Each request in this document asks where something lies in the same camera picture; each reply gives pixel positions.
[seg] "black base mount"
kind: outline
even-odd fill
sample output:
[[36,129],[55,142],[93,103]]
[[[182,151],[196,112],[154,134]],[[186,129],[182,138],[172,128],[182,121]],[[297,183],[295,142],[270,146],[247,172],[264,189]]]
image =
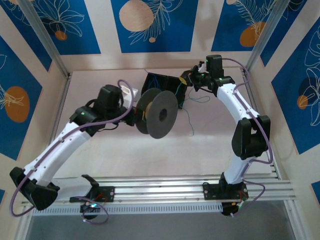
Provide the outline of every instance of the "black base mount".
[[228,184],[222,173],[218,184],[204,182],[202,184],[204,200],[229,200],[222,203],[225,216],[235,214],[239,207],[238,203],[248,199],[247,185],[242,181],[237,184]]

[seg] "enclosure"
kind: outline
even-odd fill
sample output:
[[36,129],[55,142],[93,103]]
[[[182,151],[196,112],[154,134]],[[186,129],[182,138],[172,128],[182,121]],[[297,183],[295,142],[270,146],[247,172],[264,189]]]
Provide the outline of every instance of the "enclosure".
[[[320,236],[317,0],[0,0],[0,5],[0,239]],[[105,203],[105,225],[84,223],[80,205],[69,199],[10,215],[16,190],[10,171],[35,160],[101,87],[128,81],[138,90],[136,105],[146,79],[155,77],[156,88],[160,75],[179,80],[208,55],[224,58],[224,75],[235,84],[248,82],[239,92],[271,120],[273,163],[254,162],[245,174],[266,188],[257,201],[262,187],[251,183],[234,217],[220,213],[223,200],[205,200],[203,183],[218,183],[232,163],[237,121],[214,94],[185,87],[165,137],[154,139],[121,123],[95,134],[54,175],[58,180],[89,175],[101,186],[114,186],[114,200]],[[245,65],[249,74],[228,59]],[[269,158],[264,152],[259,159]],[[14,211],[30,206],[19,193]],[[94,221],[106,217],[96,214]]]

